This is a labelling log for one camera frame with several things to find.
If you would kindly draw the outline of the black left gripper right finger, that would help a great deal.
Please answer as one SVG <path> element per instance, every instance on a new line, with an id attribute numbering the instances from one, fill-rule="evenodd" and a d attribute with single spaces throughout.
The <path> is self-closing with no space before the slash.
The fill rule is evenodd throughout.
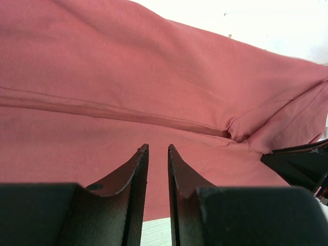
<path id="1" fill-rule="evenodd" d="M 172 245 L 327 245 L 327 179 L 316 190 L 220 188 L 168 150 Z"/>

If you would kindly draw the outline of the pink t shirt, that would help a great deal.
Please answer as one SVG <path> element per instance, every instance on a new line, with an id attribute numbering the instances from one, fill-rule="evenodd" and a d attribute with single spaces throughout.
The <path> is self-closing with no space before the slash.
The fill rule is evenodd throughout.
<path id="1" fill-rule="evenodd" d="M 1 182 L 87 186 L 148 144 L 143 218 L 166 218 L 169 145 L 217 186 L 285 186 L 261 156 L 326 117 L 326 66 L 131 1 L 1 1 Z"/>

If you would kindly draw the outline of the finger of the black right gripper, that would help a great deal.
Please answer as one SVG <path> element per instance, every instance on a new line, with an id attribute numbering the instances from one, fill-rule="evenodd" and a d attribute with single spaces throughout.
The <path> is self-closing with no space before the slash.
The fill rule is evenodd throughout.
<path id="1" fill-rule="evenodd" d="M 327 140 L 274 150 L 261 162 L 288 184 L 316 191 L 327 179 Z"/>

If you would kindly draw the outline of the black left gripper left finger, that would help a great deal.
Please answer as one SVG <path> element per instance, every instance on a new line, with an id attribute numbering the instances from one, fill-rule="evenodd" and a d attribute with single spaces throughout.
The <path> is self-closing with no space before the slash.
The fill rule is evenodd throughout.
<path id="1" fill-rule="evenodd" d="M 87 187 L 1 184 L 1 245 L 139 245 L 148 164 L 145 144 Z"/>

